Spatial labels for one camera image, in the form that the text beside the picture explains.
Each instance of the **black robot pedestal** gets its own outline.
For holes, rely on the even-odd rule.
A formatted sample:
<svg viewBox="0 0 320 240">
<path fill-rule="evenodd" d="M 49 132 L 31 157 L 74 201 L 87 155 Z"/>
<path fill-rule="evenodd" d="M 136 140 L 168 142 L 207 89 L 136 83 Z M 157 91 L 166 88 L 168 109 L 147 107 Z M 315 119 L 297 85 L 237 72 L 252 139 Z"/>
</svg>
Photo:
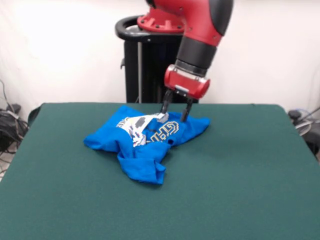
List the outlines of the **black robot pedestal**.
<svg viewBox="0 0 320 240">
<path fill-rule="evenodd" d="M 125 67 L 126 102 L 162 103 L 165 72 L 176 61 L 182 34 L 147 32 L 137 26 L 138 17 L 124 18 L 115 25 L 116 35 L 124 40 L 121 65 Z M 174 94 L 172 102 L 186 103 L 187 99 Z"/>
</svg>

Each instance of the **white wall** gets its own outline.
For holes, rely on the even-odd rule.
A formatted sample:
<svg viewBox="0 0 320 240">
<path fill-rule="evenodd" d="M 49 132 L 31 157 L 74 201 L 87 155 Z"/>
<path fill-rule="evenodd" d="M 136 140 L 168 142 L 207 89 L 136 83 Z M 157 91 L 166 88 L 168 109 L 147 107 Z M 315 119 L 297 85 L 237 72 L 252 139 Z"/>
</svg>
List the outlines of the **white wall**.
<svg viewBox="0 0 320 240">
<path fill-rule="evenodd" d="M 0 0 L 0 78 L 22 115 L 43 102 L 125 102 L 115 23 L 144 0 Z M 235 0 L 204 103 L 320 102 L 320 1 Z"/>
</svg>

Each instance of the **red robot arm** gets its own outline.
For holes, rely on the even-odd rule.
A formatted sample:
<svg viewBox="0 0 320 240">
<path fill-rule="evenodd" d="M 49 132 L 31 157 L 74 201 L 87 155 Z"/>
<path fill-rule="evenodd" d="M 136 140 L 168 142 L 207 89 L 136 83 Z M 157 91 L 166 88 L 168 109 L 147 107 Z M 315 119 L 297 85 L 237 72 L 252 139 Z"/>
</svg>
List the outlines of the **red robot arm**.
<svg viewBox="0 0 320 240">
<path fill-rule="evenodd" d="M 193 99 L 202 98 L 209 86 L 208 68 L 226 33 L 234 0 L 146 0 L 153 8 L 181 17 L 184 35 L 176 62 L 165 73 L 164 84 L 169 91 L 161 112 L 167 111 L 172 91 L 188 98 L 181 120 L 186 120 Z"/>
</svg>

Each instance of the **blue t-shirt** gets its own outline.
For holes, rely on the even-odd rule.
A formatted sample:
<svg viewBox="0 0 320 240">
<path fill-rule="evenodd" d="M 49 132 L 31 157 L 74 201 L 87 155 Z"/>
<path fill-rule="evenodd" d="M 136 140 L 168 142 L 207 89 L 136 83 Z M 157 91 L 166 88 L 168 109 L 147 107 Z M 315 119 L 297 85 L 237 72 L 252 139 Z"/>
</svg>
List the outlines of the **blue t-shirt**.
<svg viewBox="0 0 320 240">
<path fill-rule="evenodd" d="M 125 122 L 126 118 L 139 116 L 144 114 L 127 106 L 120 107 L 101 128 L 84 139 L 84 144 L 94 150 L 118 153 L 121 168 L 129 178 L 163 184 L 166 168 L 161 161 L 168 150 L 203 133 L 210 120 L 189 116 L 185 122 L 181 122 L 181 113 L 169 112 L 165 123 L 151 120 L 142 132 L 146 136 L 146 144 L 134 147 L 132 136 L 119 124 Z"/>
</svg>

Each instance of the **green table cover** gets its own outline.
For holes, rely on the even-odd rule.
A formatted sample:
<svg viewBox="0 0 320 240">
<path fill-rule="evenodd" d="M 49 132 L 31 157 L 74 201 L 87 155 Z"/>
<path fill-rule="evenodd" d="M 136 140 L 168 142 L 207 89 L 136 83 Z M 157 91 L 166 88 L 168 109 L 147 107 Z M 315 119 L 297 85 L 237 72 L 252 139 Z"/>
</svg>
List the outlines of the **green table cover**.
<svg viewBox="0 0 320 240">
<path fill-rule="evenodd" d="M 195 104 L 211 125 L 169 151 L 163 185 L 84 146 L 120 106 L 41 107 L 0 182 L 0 240 L 320 239 L 320 167 L 279 106 Z"/>
</svg>

